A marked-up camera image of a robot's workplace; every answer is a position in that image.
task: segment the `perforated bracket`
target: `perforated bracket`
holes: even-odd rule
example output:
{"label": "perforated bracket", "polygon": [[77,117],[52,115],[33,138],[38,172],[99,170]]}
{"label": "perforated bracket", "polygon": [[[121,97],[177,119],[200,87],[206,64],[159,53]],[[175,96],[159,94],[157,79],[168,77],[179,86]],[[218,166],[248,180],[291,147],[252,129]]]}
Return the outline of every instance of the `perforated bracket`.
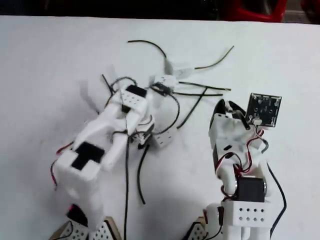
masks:
{"label": "perforated bracket", "polygon": [[72,225],[73,231],[70,222],[67,222],[49,240],[59,237],[64,237],[64,240],[121,240],[118,229],[111,217],[106,217],[100,228],[95,232],[89,232],[87,227],[74,221],[72,221]]}
{"label": "perforated bracket", "polygon": [[225,201],[223,224],[237,227],[270,228],[271,204],[252,201]]}

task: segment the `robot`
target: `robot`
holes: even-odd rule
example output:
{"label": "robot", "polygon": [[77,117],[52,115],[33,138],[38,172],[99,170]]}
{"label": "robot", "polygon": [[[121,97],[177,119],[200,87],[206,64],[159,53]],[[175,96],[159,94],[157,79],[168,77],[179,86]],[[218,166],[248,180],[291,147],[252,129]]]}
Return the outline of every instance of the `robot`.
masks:
{"label": "robot", "polygon": [[[138,147],[143,148],[152,139],[162,148],[172,141],[175,122],[159,131],[155,129],[155,112],[176,84],[174,76],[163,75],[156,76],[148,88],[136,84],[119,88],[98,117],[64,149],[52,165],[52,177],[58,205],[71,220],[89,231],[100,229],[105,215],[99,177],[113,168],[128,142],[137,141]],[[209,139],[215,174],[222,180],[225,197],[220,204],[207,206],[206,230],[203,228],[206,235],[194,239],[222,236],[223,240],[270,240],[277,225],[271,217],[270,202],[276,179],[263,155],[269,147],[263,135],[265,130],[275,127],[281,100],[252,93],[247,112],[232,101],[222,99],[216,105]],[[184,239],[193,239],[192,234],[195,231]]]}
{"label": "robot", "polygon": [[90,231],[99,229],[106,217],[100,175],[111,171],[128,142],[137,141],[138,148],[143,148],[153,138],[154,145],[162,148],[172,141],[174,129],[158,131],[155,113],[176,83],[174,76],[161,75],[154,77],[148,89],[136,83],[124,85],[111,95],[98,117],[58,151],[51,175],[60,211]]}
{"label": "robot", "polygon": [[[225,197],[221,204],[212,203],[204,211],[207,233],[216,233],[212,238],[220,234],[223,240],[270,240],[280,219],[274,222],[271,214],[273,181],[280,185],[263,154],[269,144],[262,136],[275,127],[281,100],[252,93],[247,113],[232,101],[221,100],[216,105],[208,134],[215,174],[222,180]],[[287,205],[283,200],[281,215]]]}

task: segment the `white surface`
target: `white surface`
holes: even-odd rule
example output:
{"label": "white surface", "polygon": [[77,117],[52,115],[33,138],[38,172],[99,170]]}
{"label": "white surface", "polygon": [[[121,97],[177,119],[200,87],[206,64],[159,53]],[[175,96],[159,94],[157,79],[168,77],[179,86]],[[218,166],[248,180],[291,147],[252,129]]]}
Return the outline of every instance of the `white surface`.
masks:
{"label": "white surface", "polygon": [[[131,76],[139,84],[163,74],[163,56],[150,45],[126,44],[134,39],[155,41],[167,53],[187,55],[197,66],[214,62],[235,45],[221,64],[192,80],[232,88],[227,97],[244,108],[251,92],[283,96],[266,152],[288,201],[273,239],[320,238],[318,26],[1,16],[0,33],[3,239],[47,239],[66,220],[56,212],[49,168],[55,151],[96,116],[80,95],[81,82],[100,81],[109,63],[119,76]],[[104,88],[97,89],[96,95],[103,96]],[[196,100],[179,100],[183,118]],[[202,100],[171,145],[147,154],[141,170],[145,206],[136,188],[142,151],[131,148],[128,240],[180,239],[203,208],[222,199],[208,138],[217,101]],[[124,158],[105,177],[104,194],[105,213],[122,234]],[[276,197],[280,211],[280,194]]]}

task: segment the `black plastic part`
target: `black plastic part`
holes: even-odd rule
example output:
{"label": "black plastic part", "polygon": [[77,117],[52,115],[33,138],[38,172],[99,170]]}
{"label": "black plastic part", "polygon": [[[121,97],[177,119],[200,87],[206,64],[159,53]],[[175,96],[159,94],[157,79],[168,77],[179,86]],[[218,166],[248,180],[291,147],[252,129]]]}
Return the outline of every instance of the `black plastic part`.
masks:
{"label": "black plastic part", "polygon": [[158,93],[161,94],[161,95],[163,95],[163,96],[170,95],[170,94],[172,93],[170,87],[165,86],[165,85],[163,85],[163,84],[160,83],[160,82],[156,82],[156,83],[154,83],[152,86],[153,86],[153,87],[157,87],[162,94],[159,93],[159,92],[158,92]]}
{"label": "black plastic part", "polygon": [[71,166],[80,171],[85,167],[89,160],[99,164],[102,156],[105,154],[103,149],[86,141],[81,143],[75,152],[78,154],[78,157],[73,161]]}
{"label": "black plastic part", "polygon": [[75,204],[72,204],[69,212],[66,214],[66,216],[71,219],[72,221],[77,222],[78,224],[81,224],[85,227],[88,227],[88,219],[84,212],[81,210],[80,207],[78,207]]}
{"label": "black plastic part", "polygon": [[126,105],[121,105],[121,112],[127,114],[131,110],[131,107],[128,107]]}
{"label": "black plastic part", "polygon": [[218,206],[218,213],[219,213],[219,225],[222,226],[224,224],[225,208],[223,206]]}
{"label": "black plastic part", "polygon": [[236,201],[265,202],[265,183],[262,178],[239,177],[237,179]]}
{"label": "black plastic part", "polygon": [[254,119],[260,119],[262,121],[260,126],[275,127],[281,100],[281,96],[251,93],[245,116],[246,121],[252,125]]}
{"label": "black plastic part", "polygon": [[145,98],[147,95],[147,90],[145,90],[141,87],[138,87],[136,85],[130,85],[126,88],[126,90],[130,93],[133,93],[133,94],[138,95],[143,98]]}

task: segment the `cable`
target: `cable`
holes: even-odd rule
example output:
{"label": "cable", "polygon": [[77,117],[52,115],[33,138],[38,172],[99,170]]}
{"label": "cable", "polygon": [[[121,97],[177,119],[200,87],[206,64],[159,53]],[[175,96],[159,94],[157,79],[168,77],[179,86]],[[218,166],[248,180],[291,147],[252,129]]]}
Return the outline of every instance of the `cable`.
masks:
{"label": "cable", "polygon": [[198,100],[195,102],[195,104],[193,105],[193,107],[191,108],[190,112],[188,113],[188,115],[185,117],[185,119],[180,123],[179,126],[176,127],[176,129],[180,129],[189,119],[189,117],[191,116],[191,114],[193,113],[193,111],[195,110],[195,108],[197,107],[197,105],[199,104],[200,100],[202,99],[202,97],[204,96],[205,92],[207,91],[207,88],[204,89],[204,91],[202,92],[202,94],[200,95],[200,97],[198,98]]}
{"label": "cable", "polygon": [[67,148],[70,147],[72,144],[74,144],[74,141],[68,143],[67,145],[65,145],[65,146],[63,146],[63,147],[60,147],[60,148],[55,152],[55,154],[56,154],[56,155],[60,155],[63,150],[67,149]]}
{"label": "cable", "polygon": [[234,48],[235,46],[232,46],[229,51],[226,52],[226,54],[220,59],[218,60],[217,62],[211,64],[211,65],[208,65],[208,66],[198,66],[198,67],[195,67],[194,69],[195,70],[198,70],[198,69],[208,69],[208,68],[212,68],[213,66],[219,64],[222,62],[223,59],[225,59],[225,57],[231,52],[231,50]]}
{"label": "cable", "polygon": [[147,43],[147,44],[151,44],[151,45],[155,46],[157,49],[159,49],[159,50],[162,52],[162,54],[163,54],[163,56],[164,56],[165,59],[167,58],[166,53],[161,49],[161,47],[159,47],[157,44],[155,44],[155,43],[153,43],[153,42],[151,42],[151,41],[146,41],[146,40],[130,40],[130,41],[128,41],[127,43],[128,43],[128,44],[129,44],[129,43]]}
{"label": "cable", "polygon": [[68,235],[59,236],[59,237],[56,237],[56,238],[51,238],[50,240],[60,240],[60,239],[69,238],[72,235],[72,233],[74,232],[74,225],[73,225],[72,221],[70,221],[70,220],[68,221],[68,223],[70,223],[70,226],[71,226],[71,231],[70,231],[70,233]]}
{"label": "cable", "polygon": [[54,190],[55,191],[57,190],[57,187],[58,187],[58,183],[57,183],[56,177],[54,175],[54,165],[55,165],[57,160],[58,159],[54,160],[53,163],[51,164],[51,167],[50,167],[50,173],[51,173],[52,181],[54,183]]}
{"label": "cable", "polygon": [[132,77],[122,76],[122,77],[117,78],[117,79],[111,84],[112,90],[115,92],[115,90],[114,90],[114,85],[115,85],[116,83],[118,83],[118,82],[120,82],[120,81],[122,81],[122,80],[126,80],[126,79],[132,81],[134,85],[136,85],[136,86],[138,85],[137,81],[134,80]]}
{"label": "cable", "polygon": [[215,235],[213,235],[213,236],[211,236],[211,237],[209,237],[209,238],[205,238],[205,240],[214,239],[216,236],[219,235],[219,233],[221,232],[221,229],[222,229],[222,225],[220,225],[219,231],[218,231]]}
{"label": "cable", "polygon": [[255,125],[253,127],[253,131],[254,131],[254,135],[257,136],[265,145],[265,148],[261,151],[261,153],[263,154],[265,151],[268,150],[269,148],[269,143],[267,140],[265,140],[264,138],[262,138],[258,133],[257,133],[257,130],[258,130],[258,125]]}
{"label": "cable", "polygon": [[146,154],[147,154],[147,152],[148,152],[148,150],[149,150],[149,147],[150,147],[149,144],[148,144],[147,146],[145,146],[144,152],[143,152],[142,157],[141,157],[141,159],[140,159],[140,163],[139,163],[139,167],[138,167],[138,172],[137,172],[137,178],[136,178],[136,182],[137,182],[137,185],[138,185],[139,195],[140,195],[140,198],[141,198],[141,201],[142,201],[143,205],[146,204],[146,201],[145,201],[144,195],[142,194],[142,190],[141,190],[140,172],[141,172],[142,163],[144,162],[144,159],[145,159]]}
{"label": "cable", "polygon": [[108,83],[105,75],[102,74],[102,78],[106,84],[106,86],[108,87],[109,91],[110,91],[110,95],[112,96],[115,93],[115,90],[111,87],[111,85]]}
{"label": "cable", "polygon": [[128,201],[129,201],[129,144],[130,137],[126,141],[125,149],[125,209],[124,209],[124,224],[123,224],[123,240],[127,240],[127,218],[128,218]]}
{"label": "cable", "polygon": [[219,96],[223,96],[223,94],[194,94],[194,93],[184,93],[184,92],[176,92],[174,91],[173,94],[178,94],[178,95],[182,95],[182,96],[203,96],[203,97],[219,97]]}
{"label": "cable", "polygon": [[164,130],[162,130],[162,131],[153,132],[153,133],[152,133],[153,135],[160,135],[160,134],[165,133],[166,131],[168,131],[168,130],[177,122],[177,120],[178,120],[178,118],[179,118],[179,115],[180,115],[180,103],[179,103],[178,99],[176,99],[176,97],[173,96],[172,94],[169,94],[168,96],[172,97],[173,100],[175,100],[175,102],[176,102],[176,104],[177,104],[177,106],[178,106],[178,111],[177,111],[177,113],[176,113],[176,117],[175,117],[173,123],[171,123],[168,127],[166,127],[166,128],[165,128]]}
{"label": "cable", "polygon": [[282,208],[281,212],[279,213],[278,217],[275,219],[275,221],[274,221],[274,223],[273,223],[273,225],[272,225],[272,227],[271,227],[271,230],[270,230],[270,238],[271,238],[271,237],[272,237],[272,234],[273,234],[274,231],[275,231],[276,226],[278,225],[280,219],[282,218],[282,216],[284,215],[284,213],[285,213],[285,211],[286,211],[286,209],[287,209],[287,200],[286,200],[285,193],[284,193],[284,191],[283,191],[280,183],[278,182],[275,174],[272,172],[272,170],[271,170],[271,168],[270,168],[270,166],[269,166],[268,163],[267,163],[267,166],[268,166],[268,169],[269,169],[269,172],[270,172],[271,176],[273,177],[273,179],[274,179],[274,181],[275,181],[275,184],[277,185],[277,187],[278,187],[278,189],[279,189],[279,191],[280,191],[280,193],[281,193],[282,200],[283,200],[283,208]]}
{"label": "cable", "polygon": [[179,81],[179,84],[192,85],[192,86],[196,86],[196,87],[213,89],[213,90],[231,91],[230,88],[207,86],[207,85],[203,85],[203,84],[199,84],[199,83],[195,83],[195,82],[188,82],[188,81]]}

